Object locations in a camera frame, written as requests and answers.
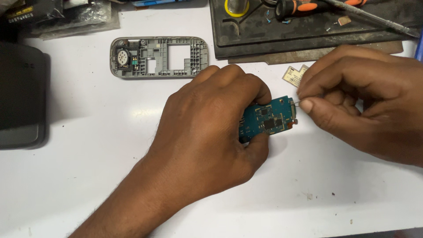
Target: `white table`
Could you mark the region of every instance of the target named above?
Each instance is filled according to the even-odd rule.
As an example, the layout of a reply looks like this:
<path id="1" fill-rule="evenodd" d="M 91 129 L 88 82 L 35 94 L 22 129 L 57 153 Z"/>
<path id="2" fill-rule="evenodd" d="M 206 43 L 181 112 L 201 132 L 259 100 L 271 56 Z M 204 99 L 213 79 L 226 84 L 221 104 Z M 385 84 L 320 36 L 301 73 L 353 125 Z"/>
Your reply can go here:
<path id="1" fill-rule="evenodd" d="M 25 40 L 51 57 L 50 136 L 39 149 L 0 152 L 0 237 L 72 232 L 145 154 L 166 99 L 190 81 L 114 77 L 112 40 L 197 36 L 209 45 L 210 64 L 227 64 L 214 58 L 206 0 L 119 17 L 119 30 Z M 404 47 L 400 55 L 412 56 L 415 44 Z M 297 98 L 281 79 L 288 65 L 240 66 L 263 79 L 274 98 Z M 269 158 L 251 181 L 184 208 L 155 237 L 317 238 L 423 227 L 423 169 L 359 152 L 302 111 L 297 117 L 294 129 L 271 136 Z"/>

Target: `black chip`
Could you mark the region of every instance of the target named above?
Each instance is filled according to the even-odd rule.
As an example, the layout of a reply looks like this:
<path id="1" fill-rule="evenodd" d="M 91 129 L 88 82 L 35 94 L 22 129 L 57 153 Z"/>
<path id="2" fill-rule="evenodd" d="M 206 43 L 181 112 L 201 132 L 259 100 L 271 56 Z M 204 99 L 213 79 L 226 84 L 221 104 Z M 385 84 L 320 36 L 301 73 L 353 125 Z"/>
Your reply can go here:
<path id="1" fill-rule="evenodd" d="M 272 119 L 264 121 L 264 129 L 270 130 L 275 127 L 275 121 Z"/>
<path id="2" fill-rule="evenodd" d="M 281 126 L 282 125 L 282 119 L 277 119 L 276 120 L 276 126 Z"/>

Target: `orange screwdriver handle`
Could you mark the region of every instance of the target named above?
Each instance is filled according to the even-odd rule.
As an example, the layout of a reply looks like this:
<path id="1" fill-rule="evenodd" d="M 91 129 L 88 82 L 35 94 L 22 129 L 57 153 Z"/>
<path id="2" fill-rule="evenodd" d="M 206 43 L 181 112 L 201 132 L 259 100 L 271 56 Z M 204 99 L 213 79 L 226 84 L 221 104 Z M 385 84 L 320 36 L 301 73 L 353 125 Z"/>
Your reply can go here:
<path id="1" fill-rule="evenodd" d="M 367 0 L 343 0 L 344 3 L 355 7 L 363 6 Z M 318 0 L 278 0 L 275 8 L 275 17 L 283 21 L 285 17 L 297 17 L 317 12 L 328 11 L 331 5 Z"/>

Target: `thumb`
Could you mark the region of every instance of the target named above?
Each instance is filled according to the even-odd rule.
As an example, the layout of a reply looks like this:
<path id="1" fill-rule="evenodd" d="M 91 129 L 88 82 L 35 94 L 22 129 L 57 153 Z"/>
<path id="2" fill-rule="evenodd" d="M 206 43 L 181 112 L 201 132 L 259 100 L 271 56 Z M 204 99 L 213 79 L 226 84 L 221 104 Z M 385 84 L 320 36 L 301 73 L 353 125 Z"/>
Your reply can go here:
<path id="1" fill-rule="evenodd" d="M 325 99 L 309 97 L 299 103 L 321 129 L 331 133 L 350 145 L 357 145 L 368 131 L 368 124 L 360 116 L 353 116 Z"/>
<path id="2" fill-rule="evenodd" d="M 254 168 L 254 172 L 266 161 L 269 154 L 269 135 L 260 133 L 254 136 L 245 147 L 248 159 Z"/>

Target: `circuit board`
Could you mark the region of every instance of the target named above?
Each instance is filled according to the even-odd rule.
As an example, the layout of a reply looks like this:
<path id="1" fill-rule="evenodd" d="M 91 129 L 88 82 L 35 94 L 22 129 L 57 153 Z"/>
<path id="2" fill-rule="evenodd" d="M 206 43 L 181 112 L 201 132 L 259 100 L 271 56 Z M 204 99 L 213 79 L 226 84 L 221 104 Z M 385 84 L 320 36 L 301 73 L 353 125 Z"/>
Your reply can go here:
<path id="1" fill-rule="evenodd" d="M 239 121 L 239 142 L 249 142 L 260 133 L 273 135 L 291 129 L 297 124 L 296 112 L 294 101 L 288 96 L 246 108 Z"/>

